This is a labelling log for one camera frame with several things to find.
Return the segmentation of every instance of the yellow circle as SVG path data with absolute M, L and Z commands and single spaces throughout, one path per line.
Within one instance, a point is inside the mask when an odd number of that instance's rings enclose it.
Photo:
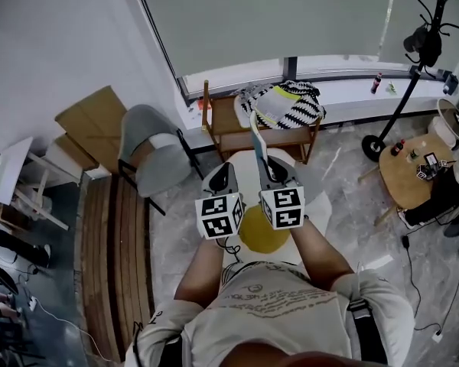
M 245 212 L 239 237 L 253 252 L 270 254 L 285 244 L 289 237 L 289 230 L 273 229 L 262 207 L 257 205 Z

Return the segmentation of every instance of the wooden slat floor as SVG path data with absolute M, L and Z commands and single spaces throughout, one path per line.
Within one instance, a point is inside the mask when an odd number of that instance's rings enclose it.
M 153 309 L 148 206 L 122 178 L 89 182 L 83 209 L 82 289 L 88 332 L 104 357 L 121 362 L 134 322 Z

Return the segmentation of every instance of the shirt sleeve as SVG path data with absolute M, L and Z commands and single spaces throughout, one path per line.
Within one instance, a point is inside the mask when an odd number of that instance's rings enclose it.
M 401 292 L 373 270 L 346 274 L 331 290 L 349 300 L 369 302 L 389 364 L 402 365 L 412 342 L 415 318 L 412 305 Z
M 138 354 L 143 366 L 157 367 L 165 342 L 179 335 L 186 324 L 204 309 L 194 302 L 170 300 L 158 306 L 151 321 L 138 335 Z M 132 344 L 125 354 L 125 367 L 138 367 Z

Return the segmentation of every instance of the coat rack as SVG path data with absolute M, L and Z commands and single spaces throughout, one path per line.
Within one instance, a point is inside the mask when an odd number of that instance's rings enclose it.
M 420 17 L 424 21 L 424 26 L 426 27 L 430 26 L 430 29 L 428 30 L 428 33 L 425 37 L 425 42 L 418 49 L 418 54 L 420 58 L 417 61 L 415 61 L 408 54 L 405 54 L 410 61 L 412 61 L 414 64 L 418 64 L 418 66 L 416 67 L 416 70 L 413 73 L 412 80 L 410 81 L 410 84 L 405 91 L 405 95 L 401 99 L 401 102 L 399 103 L 392 117 L 389 119 L 388 124 L 386 125 L 384 130 L 381 132 L 381 135 L 379 137 L 375 135 L 367 135 L 362 140 L 362 149 L 364 151 L 364 154 L 366 154 L 366 156 L 371 161 L 375 161 L 375 162 L 379 161 L 379 156 L 381 155 L 381 152 L 386 147 L 386 145 L 384 144 L 384 138 L 389 133 L 389 131 L 391 130 L 391 127 L 394 125 L 394 123 L 396 122 L 396 119 L 398 119 L 398 116 L 401 114 L 401 111 L 404 109 L 406 103 L 408 102 L 410 95 L 412 94 L 413 89 L 416 86 L 416 83 L 420 79 L 422 71 L 425 70 L 425 72 L 428 75 L 435 78 L 435 76 L 431 75 L 427 71 L 426 67 L 433 67 L 435 63 L 437 62 L 438 57 L 441 55 L 442 40 L 441 40 L 440 34 L 445 35 L 447 37 L 451 36 L 449 33 L 445 33 L 441 29 L 443 27 L 453 27 L 453 28 L 459 29 L 459 26 L 457 26 L 456 24 L 442 23 L 442 15 L 444 14 L 444 6 L 445 6 L 445 3 L 448 1 L 449 0 L 437 0 L 437 5 L 435 6 L 435 14 L 432 17 L 431 12 L 427 8 L 427 6 L 422 2 L 422 0 L 418 0 L 418 2 L 427 11 L 428 16 L 430 17 L 430 21 L 427 21 L 427 19 L 425 19 L 425 17 L 422 14 L 420 14 Z

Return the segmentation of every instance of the strap buckle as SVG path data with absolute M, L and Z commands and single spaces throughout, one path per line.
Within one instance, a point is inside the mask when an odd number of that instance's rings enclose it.
M 355 320 L 372 317 L 370 305 L 367 300 L 364 299 L 350 302 L 347 309 L 352 313 L 352 316 Z

